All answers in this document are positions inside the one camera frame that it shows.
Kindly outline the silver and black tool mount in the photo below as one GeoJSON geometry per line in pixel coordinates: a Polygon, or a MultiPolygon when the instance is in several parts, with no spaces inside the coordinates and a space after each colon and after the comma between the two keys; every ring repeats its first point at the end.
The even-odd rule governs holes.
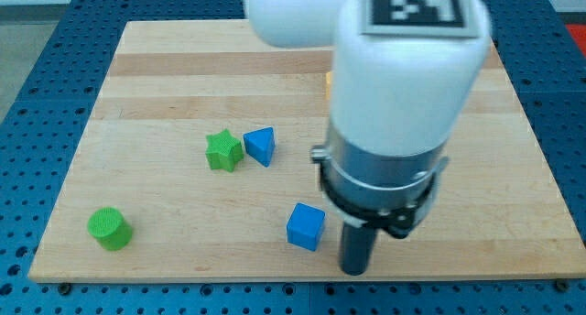
{"type": "Polygon", "coordinates": [[[334,125],[310,151],[320,189],[346,228],[409,236],[427,217],[449,158],[443,146],[408,156],[379,155],[351,143],[334,125]]]}

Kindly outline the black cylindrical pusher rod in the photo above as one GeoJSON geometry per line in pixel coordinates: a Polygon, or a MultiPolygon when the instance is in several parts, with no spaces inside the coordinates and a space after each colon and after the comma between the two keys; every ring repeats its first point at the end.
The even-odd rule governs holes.
{"type": "Polygon", "coordinates": [[[359,276],[366,271],[376,236],[375,228],[357,228],[348,223],[343,224],[339,265],[345,274],[359,276]]]}

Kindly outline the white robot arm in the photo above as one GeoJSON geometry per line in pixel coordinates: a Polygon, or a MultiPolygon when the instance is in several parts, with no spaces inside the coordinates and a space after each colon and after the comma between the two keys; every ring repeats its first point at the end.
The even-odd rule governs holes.
{"type": "Polygon", "coordinates": [[[491,43],[482,0],[243,0],[266,44],[331,47],[329,125],[311,150],[343,219],[339,264],[360,275],[375,238],[427,216],[442,150],[491,43]]]}

